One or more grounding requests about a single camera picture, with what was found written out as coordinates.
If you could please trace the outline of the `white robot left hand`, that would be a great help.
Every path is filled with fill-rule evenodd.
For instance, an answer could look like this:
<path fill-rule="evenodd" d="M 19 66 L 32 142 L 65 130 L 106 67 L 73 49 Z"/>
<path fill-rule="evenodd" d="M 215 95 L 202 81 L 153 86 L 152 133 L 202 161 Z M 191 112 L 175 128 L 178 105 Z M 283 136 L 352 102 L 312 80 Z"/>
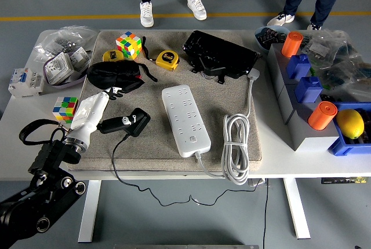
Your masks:
<path fill-rule="evenodd" d="M 76 147 L 77 151 L 85 152 L 90 144 L 90 135 L 94 131 L 99 130 L 106 134 L 123 130 L 144 117 L 142 113 L 134 113 L 129 116 L 107 119 L 100 124 L 108 102 L 118 97 L 122 97 L 122 89 L 111 87 L 84 99 L 75 113 L 71 131 L 67 134 L 66 144 Z"/>

